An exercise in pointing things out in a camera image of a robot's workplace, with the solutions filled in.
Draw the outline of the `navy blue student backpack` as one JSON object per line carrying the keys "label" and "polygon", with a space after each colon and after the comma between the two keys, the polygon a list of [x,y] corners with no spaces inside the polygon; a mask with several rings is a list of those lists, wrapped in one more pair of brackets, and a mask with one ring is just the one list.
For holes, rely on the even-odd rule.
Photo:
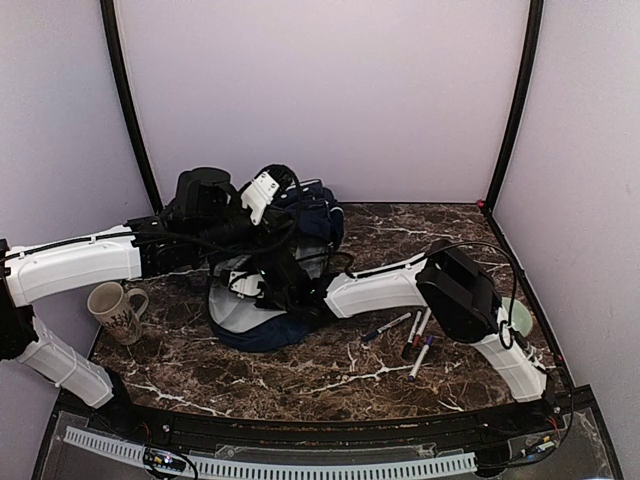
{"label": "navy blue student backpack", "polygon": [[[315,280],[325,272],[328,255],[342,242],[344,210],[321,180],[306,180],[301,188],[301,199],[291,186],[273,204],[291,215],[298,204],[302,205],[293,252],[302,269]],[[223,260],[208,275],[209,325],[222,344],[241,352],[263,353],[297,344],[320,327],[318,321],[271,305],[262,307],[258,299],[241,298],[230,291],[229,274],[236,269],[242,271],[248,260],[247,256]]]}

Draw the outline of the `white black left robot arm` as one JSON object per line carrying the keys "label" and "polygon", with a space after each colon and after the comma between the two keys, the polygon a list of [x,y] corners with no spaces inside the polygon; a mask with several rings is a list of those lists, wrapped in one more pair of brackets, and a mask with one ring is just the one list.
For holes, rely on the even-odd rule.
{"label": "white black left robot arm", "polygon": [[106,231],[32,247],[1,243],[1,357],[39,372],[58,388],[103,409],[128,395],[118,377],[78,354],[47,329],[36,300],[108,281],[141,279],[196,267],[213,254],[259,255],[285,245],[301,214],[274,203],[303,193],[287,166],[263,168],[237,189],[228,172],[182,172],[174,198],[155,216]]}

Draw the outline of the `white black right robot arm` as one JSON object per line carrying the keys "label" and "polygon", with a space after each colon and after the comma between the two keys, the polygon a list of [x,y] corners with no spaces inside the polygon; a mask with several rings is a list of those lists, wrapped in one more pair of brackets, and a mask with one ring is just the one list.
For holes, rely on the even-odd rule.
{"label": "white black right robot arm", "polygon": [[395,264],[317,279],[290,253],[260,255],[249,272],[231,273],[228,287],[306,320],[424,307],[447,337],[473,346],[486,358],[515,401],[542,399],[547,371],[513,317],[516,302],[502,300],[492,277],[463,246],[438,240],[427,252]]}

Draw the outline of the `white marker blue cap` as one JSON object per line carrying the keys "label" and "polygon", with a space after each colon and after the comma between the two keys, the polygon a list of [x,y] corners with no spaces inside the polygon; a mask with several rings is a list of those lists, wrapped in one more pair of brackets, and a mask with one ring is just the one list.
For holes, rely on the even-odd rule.
{"label": "white marker blue cap", "polygon": [[400,323],[402,323],[403,321],[409,319],[410,317],[411,317],[411,313],[407,312],[407,313],[405,313],[403,315],[398,316],[397,318],[394,318],[393,320],[391,320],[391,321],[385,323],[384,325],[376,328],[372,332],[367,333],[366,335],[364,335],[362,337],[362,342],[363,343],[368,343],[368,342],[374,340],[375,338],[377,338],[378,336],[380,336],[381,334],[383,334],[387,330],[399,325]]}

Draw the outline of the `white marker red cap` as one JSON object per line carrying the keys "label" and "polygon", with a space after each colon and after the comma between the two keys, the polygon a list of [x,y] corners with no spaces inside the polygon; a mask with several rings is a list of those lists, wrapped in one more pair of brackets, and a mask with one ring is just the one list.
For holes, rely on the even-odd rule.
{"label": "white marker red cap", "polygon": [[424,334],[424,331],[426,329],[426,325],[427,325],[427,323],[429,321],[430,316],[431,316],[431,309],[427,308],[424,311],[421,323],[419,324],[419,327],[417,328],[416,333],[415,333],[414,338],[413,338],[412,346],[414,348],[418,347],[418,345],[419,345],[419,343],[420,343],[420,341],[422,339],[422,336]]}

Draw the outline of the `white marker black cap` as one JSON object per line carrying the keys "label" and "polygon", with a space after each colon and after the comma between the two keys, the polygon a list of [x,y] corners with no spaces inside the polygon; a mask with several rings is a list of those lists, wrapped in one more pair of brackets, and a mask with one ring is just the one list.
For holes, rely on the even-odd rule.
{"label": "white marker black cap", "polygon": [[422,318],[422,311],[418,310],[416,312],[416,316],[415,316],[415,319],[413,321],[413,324],[412,324],[410,333],[408,335],[407,341],[405,342],[405,345],[404,345],[403,350],[401,352],[401,358],[403,360],[407,360],[408,357],[409,357],[409,353],[410,353],[410,351],[412,349],[413,340],[415,338],[418,326],[419,326],[419,324],[421,322],[421,318]]}

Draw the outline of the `white marker purple cap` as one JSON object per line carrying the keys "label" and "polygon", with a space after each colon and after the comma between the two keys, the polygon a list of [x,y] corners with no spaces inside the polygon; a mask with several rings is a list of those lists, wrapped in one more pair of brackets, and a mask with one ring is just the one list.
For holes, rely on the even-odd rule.
{"label": "white marker purple cap", "polygon": [[421,349],[420,353],[418,354],[418,356],[417,356],[417,358],[416,358],[416,360],[414,362],[414,365],[413,365],[413,367],[412,367],[412,369],[411,369],[411,371],[410,371],[410,373],[408,375],[408,380],[411,383],[413,383],[416,380],[416,378],[418,376],[419,369],[420,369],[422,363],[424,362],[424,360],[425,360],[425,358],[427,356],[427,353],[429,352],[429,350],[430,350],[430,348],[431,348],[431,346],[433,344],[433,341],[434,341],[434,336],[430,335],[427,338],[425,344],[422,346],[422,349]]}

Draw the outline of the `cream patterned ceramic mug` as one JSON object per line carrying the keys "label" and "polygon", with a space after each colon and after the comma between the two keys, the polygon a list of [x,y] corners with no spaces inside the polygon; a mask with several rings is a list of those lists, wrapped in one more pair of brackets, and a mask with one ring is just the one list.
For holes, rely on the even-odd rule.
{"label": "cream patterned ceramic mug", "polygon": [[95,287],[87,299],[87,308],[102,327],[121,345],[136,343],[143,334],[140,316],[149,305],[148,293],[140,288],[128,291],[117,282]]}

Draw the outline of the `pale green ceramic bowl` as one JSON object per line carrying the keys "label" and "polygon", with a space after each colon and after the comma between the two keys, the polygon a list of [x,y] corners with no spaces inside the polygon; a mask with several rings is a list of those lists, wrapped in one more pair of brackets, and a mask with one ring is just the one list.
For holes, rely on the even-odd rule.
{"label": "pale green ceramic bowl", "polygon": [[534,326],[533,317],[529,309],[517,298],[502,298],[503,308],[511,313],[512,327],[523,337],[531,334]]}

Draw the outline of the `black front mounting rail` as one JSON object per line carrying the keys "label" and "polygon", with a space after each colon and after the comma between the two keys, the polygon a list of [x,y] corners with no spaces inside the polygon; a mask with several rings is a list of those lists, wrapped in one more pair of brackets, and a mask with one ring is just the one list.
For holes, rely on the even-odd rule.
{"label": "black front mounting rail", "polygon": [[141,423],[128,438],[150,440],[160,447],[180,451],[211,449],[223,443],[295,449],[433,443],[439,449],[486,450],[520,436],[552,430],[551,417],[559,418],[560,425],[567,427],[578,411],[594,405],[595,397],[588,385],[558,393],[550,404],[538,400],[448,414],[360,421],[338,417],[323,420],[318,410],[307,421],[220,416],[200,405],[176,400],[168,409],[133,405],[133,413]]}

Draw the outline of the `black right corner post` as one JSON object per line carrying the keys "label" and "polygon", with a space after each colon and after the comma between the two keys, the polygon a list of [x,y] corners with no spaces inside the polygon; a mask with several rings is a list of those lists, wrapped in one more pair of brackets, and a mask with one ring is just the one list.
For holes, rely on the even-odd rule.
{"label": "black right corner post", "polygon": [[511,101],[503,139],[496,160],[489,188],[484,199],[484,211],[492,216],[506,179],[509,163],[515,147],[527,94],[533,73],[538,40],[544,10],[543,0],[531,0],[527,15],[527,23],[516,77],[514,93]]}

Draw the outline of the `black corner post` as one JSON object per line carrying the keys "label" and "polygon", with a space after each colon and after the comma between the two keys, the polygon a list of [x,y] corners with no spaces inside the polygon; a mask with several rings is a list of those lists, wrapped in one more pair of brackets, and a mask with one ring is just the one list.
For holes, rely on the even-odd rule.
{"label": "black corner post", "polygon": [[492,216],[506,179],[509,163],[515,147],[527,94],[533,73],[538,40],[544,10],[543,0],[531,0],[527,15],[527,23],[516,77],[514,93],[511,101],[503,139],[496,160],[489,188],[484,199],[484,211]]}
{"label": "black corner post", "polygon": [[99,4],[112,75],[136,167],[147,200],[152,210],[158,213],[163,204],[134,104],[120,36],[116,3],[113,0],[100,0]]}

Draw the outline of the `black left corner post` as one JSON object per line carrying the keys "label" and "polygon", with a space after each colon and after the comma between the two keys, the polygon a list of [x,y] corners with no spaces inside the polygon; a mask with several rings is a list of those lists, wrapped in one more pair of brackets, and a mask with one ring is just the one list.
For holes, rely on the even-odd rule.
{"label": "black left corner post", "polygon": [[163,204],[134,104],[120,36],[116,3],[113,0],[100,0],[99,4],[112,75],[136,167],[147,200],[152,210],[158,213]]}

